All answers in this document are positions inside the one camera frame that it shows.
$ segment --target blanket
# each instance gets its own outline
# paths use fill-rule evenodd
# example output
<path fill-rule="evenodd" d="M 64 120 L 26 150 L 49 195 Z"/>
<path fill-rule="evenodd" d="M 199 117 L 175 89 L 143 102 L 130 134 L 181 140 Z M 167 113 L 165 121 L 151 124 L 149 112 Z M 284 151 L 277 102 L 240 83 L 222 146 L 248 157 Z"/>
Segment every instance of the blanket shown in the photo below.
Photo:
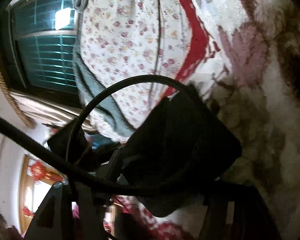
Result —
<path fill-rule="evenodd" d="M 222 176 L 254 184 L 282 239 L 300 237 L 300 12 L 291 0 L 192 0 L 218 57 L 191 77 L 242 144 Z"/>
<path fill-rule="evenodd" d="M 178 0 L 89 0 L 82 17 L 82 60 L 104 87 L 142 74 L 175 78 L 188 54 L 192 32 Z M 137 128 L 167 89 L 137 84 L 113 98 Z M 128 139 L 110 131 L 100 115 L 93 119 L 104 136 Z"/>

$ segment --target beige curtain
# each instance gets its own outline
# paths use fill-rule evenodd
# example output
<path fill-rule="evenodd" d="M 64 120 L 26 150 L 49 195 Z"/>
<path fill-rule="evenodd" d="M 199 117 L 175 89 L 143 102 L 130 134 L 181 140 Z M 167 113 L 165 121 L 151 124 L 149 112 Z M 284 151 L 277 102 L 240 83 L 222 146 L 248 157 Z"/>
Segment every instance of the beige curtain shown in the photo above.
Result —
<path fill-rule="evenodd" d="M 62 127 L 77 117 L 81 112 L 81 109 L 52 103 L 19 91 L 11 91 L 10 94 L 17 102 L 21 111 L 39 123 L 47 123 Z M 95 130 L 90 125 L 89 119 L 85 120 L 82 128 L 89 131 Z"/>

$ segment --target window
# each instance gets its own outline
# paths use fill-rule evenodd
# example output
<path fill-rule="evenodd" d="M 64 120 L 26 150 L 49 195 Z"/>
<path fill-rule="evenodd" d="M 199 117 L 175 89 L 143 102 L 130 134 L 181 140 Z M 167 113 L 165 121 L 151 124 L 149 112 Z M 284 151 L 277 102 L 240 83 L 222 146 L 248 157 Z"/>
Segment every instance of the window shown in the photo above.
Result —
<path fill-rule="evenodd" d="M 77 94 L 72 69 L 75 36 L 21 38 L 19 51 L 29 82 L 37 87 Z"/>
<path fill-rule="evenodd" d="M 76 19 L 71 0 L 21 0 L 1 17 L 0 68 L 8 88 L 81 108 L 72 69 Z M 57 27 L 60 20 L 65 24 Z"/>
<path fill-rule="evenodd" d="M 44 197 L 56 181 L 62 177 L 52 168 L 46 167 L 47 175 L 39 181 L 34 181 L 30 166 L 35 161 L 28 155 L 25 156 L 21 171 L 19 185 L 19 219 L 21 232 L 24 233 L 32 220 L 33 214 L 38 210 Z"/>

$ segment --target red decoration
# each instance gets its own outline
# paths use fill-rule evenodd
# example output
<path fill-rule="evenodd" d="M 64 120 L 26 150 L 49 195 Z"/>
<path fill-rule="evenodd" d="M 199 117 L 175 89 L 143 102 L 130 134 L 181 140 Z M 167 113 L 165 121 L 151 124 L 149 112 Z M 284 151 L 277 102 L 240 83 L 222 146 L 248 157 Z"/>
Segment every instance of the red decoration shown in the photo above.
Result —
<path fill-rule="evenodd" d="M 47 168 L 40 161 L 37 161 L 30 166 L 30 172 L 34 181 L 39 181 L 46 177 Z"/>
<path fill-rule="evenodd" d="M 48 172 L 47 168 L 40 161 L 35 162 L 29 168 L 34 181 L 39 181 L 45 178 L 50 179 L 53 182 L 63 180 L 62 176 L 59 174 Z"/>
<path fill-rule="evenodd" d="M 28 207 L 24 207 L 22 210 L 26 217 L 33 217 L 34 214 L 28 209 Z"/>

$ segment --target light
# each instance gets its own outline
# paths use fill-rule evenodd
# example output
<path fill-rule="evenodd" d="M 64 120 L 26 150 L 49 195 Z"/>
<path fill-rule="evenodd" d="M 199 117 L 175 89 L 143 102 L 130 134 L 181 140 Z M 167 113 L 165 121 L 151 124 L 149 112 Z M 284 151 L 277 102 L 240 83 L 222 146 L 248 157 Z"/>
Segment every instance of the light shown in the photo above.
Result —
<path fill-rule="evenodd" d="M 70 23 L 71 8 L 56 11 L 55 29 L 60 30 Z"/>
<path fill-rule="evenodd" d="M 24 206 L 26 206 L 32 212 L 32 190 L 29 186 L 26 187 L 26 197 Z"/>
<path fill-rule="evenodd" d="M 36 212 L 38 210 L 41 202 L 43 201 L 44 197 L 47 195 L 50 188 L 51 185 L 40 180 L 34 184 L 32 212 Z"/>

